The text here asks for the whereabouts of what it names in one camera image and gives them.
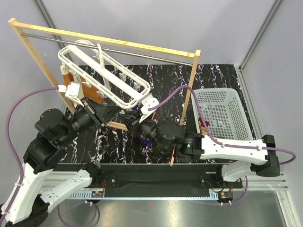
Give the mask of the purple sock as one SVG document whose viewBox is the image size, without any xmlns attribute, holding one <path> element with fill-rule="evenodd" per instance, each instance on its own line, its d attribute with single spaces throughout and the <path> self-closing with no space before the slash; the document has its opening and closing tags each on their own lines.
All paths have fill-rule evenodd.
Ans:
<svg viewBox="0 0 303 227">
<path fill-rule="evenodd" d="M 133 129 L 132 129 L 132 136 L 134 138 L 139 138 L 141 142 L 143 142 L 144 144 L 146 144 L 148 147 L 150 147 L 152 145 L 152 143 L 145 138 L 141 133 L 138 132 L 138 127 L 139 127 L 139 121 L 142 117 L 142 113 L 141 113 L 141 105 L 136 105 L 132 110 L 133 110 L 133 117 L 134 117 L 134 121 L 132 123 Z"/>
</svg>

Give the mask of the white plastic clip hanger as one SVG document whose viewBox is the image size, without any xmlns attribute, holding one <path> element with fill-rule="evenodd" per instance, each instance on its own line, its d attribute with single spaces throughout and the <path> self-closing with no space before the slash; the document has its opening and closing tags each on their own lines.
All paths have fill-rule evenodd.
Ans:
<svg viewBox="0 0 303 227">
<path fill-rule="evenodd" d="M 91 75 L 83 71 L 77 64 L 69 60 L 66 57 L 66 54 L 68 53 L 74 54 L 81 61 L 90 66 L 103 78 L 104 83 L 98 82 Z M 58 52 L 58 58 L 71 72 L 75 72 L 84 78 L 87 86 L 95 87 L 97 93 L 108 97 L 122 109 L 128 110 L 134 108 L 136 105 L 145 105 L 147 100 L 152 98 L 152 95 L 150 94 L 150 84 L 106 54 L 99 44 L 94 45 L 87 40 L 77 40 L 62 48 Z M 105 61 L 120 70 L 123 76 L 121 78 L 117 77 L 107 70 L 104 65 Z M 122 98 L 113 93 L 111 91 L 111 85 L 114 85 L 130 96 L 130 101 L 125 102 Z"/>
</svg>

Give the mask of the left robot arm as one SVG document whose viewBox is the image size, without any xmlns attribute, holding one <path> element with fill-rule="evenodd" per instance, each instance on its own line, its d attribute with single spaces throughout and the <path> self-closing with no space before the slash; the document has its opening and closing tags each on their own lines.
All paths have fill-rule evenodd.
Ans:
<svg viewBox="0 0 303 227">
<path fill-rule="evenodd" d="M 98 104 L 89 98 L 68 119 L 59 109 L 43 112 L 35 128 L 37 137 L 29 144 L 24 157 L 20 177 L 9 197 L 0 206 L 0 219 L 8 227 L 37 227 L 63 200 L 85 187 L 104 184 L 98 164 L 87 162 L 70 179 L 48 191 L 41 191 L 47 176 L 66 155 L 64 146 L 91 126 L 100 128 L 114 119 L 121 108 Z"/>
</svg>

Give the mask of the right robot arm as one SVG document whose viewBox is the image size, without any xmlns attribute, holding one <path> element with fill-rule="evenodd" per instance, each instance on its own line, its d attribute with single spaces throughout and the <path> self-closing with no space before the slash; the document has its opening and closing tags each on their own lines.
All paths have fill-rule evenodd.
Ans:
<svg viewBox="0 0 303 227">
<path fill-rule="evenodd" d="M 135 112 L 120 113 L 119 118 L 132 136 L 142 136 L 146 144 L 164 154 L 172 154 L 181 162 L 192 163 L 205 159 L 231 159 L 215 175 L 219 187 L 248 175 L 277 177 L 280 164 L 274 149 L 274 137 L 266 135 L 260 140 L 227 140 L 186 131 L 185 126 L 166 121 L 156 123 L 151 118 L 141 119 Z"/>
</svg>

